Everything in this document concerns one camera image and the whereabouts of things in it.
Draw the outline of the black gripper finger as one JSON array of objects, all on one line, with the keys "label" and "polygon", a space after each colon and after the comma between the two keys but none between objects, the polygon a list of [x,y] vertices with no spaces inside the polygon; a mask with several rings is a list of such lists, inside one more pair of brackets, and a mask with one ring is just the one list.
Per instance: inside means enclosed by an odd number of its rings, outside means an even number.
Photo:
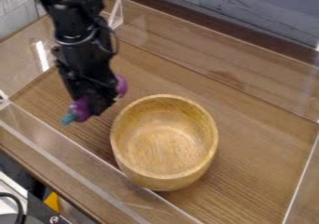
[{"label": "black gripper finger", "polygon": [[105,82],[100,82],[98,80],[90,80],[89,85],[90,113],[94,116],[100,116],[104,110],[116,103],[116,99],[118,96],[118,81],[114,78],[108,79]]},{"label": "black gripper finger", "polygon": [[73,100],[78,100],[81,97],[84,97],[85,91],[88,89],[86,80],[73,73],[62,74],[61,78],[70,98]]}]

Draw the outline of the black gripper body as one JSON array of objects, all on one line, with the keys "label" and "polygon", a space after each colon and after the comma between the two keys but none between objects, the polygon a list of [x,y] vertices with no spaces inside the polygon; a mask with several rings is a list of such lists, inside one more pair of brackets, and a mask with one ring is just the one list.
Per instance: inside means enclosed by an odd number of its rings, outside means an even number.
[{"label": "black gripper body", "polygon": [[110,39],[93,39],[73,44],[58,41],[50,51],[56,58],[60,76],[73,73],[86,80],[85,95],[90,93],[90,80],[105,82],[116,78],[109,67],[110,59],[117,54]]}]

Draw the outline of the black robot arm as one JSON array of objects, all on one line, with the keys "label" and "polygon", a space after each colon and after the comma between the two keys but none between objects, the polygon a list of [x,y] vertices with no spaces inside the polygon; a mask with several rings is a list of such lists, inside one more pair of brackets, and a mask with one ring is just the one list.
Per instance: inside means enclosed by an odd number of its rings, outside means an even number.
[{"label": "black robot arm", "polygon": [[121,97],[121,80],[110,68],[118,38],[101,16],[102,0],[38,0],[53,24],[50,52],[72,98],[62,122],[98,116]]}]

